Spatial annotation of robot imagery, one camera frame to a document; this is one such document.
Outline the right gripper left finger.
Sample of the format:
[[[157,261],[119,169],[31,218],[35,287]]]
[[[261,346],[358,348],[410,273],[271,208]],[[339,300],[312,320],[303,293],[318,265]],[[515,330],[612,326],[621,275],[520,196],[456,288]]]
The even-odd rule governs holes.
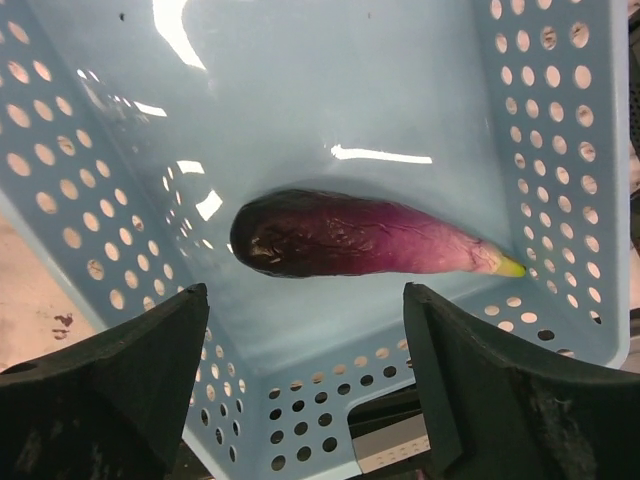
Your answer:
[[[208,316],[207,289],[194,284],[3,371],[2,478],[169,478]]]

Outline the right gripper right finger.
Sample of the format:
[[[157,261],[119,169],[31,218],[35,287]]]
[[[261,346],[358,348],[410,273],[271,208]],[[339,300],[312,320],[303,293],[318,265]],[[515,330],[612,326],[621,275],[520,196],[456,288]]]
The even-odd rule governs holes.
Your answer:
[[[639,378],[566,357],[407,284],[403,318],[444,479],[635,479]]]

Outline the long purple eggplant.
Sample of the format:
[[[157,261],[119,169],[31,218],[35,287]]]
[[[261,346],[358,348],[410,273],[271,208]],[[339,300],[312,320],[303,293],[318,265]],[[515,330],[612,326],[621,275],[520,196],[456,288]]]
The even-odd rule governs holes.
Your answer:
[[[492,243],[400,203],[289,189],[244,205],[233,220],[236,258],[282,278],[468,272],[522,277]]]

